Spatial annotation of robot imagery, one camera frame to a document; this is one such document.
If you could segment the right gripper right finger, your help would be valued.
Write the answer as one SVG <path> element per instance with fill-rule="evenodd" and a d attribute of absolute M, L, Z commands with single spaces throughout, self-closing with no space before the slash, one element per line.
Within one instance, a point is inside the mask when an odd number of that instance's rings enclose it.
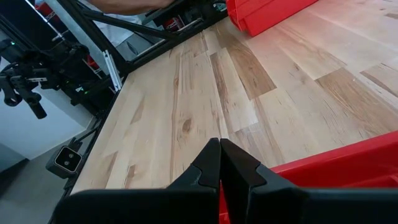
<path fill-rule="evenodd" d="M 397 142 L 374 138 L 268 168 L 221 140 L 231 223 L 396 223 Z"/>

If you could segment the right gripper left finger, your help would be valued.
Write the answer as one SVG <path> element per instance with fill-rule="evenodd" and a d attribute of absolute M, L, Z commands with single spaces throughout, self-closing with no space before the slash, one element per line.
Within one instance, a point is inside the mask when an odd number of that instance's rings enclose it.
<path fill-rule="evenodd" d="M 218 223 L 221 144 L 211 138 L 164 189 L 85 190 L 58 203 L 55 223 Z"/>

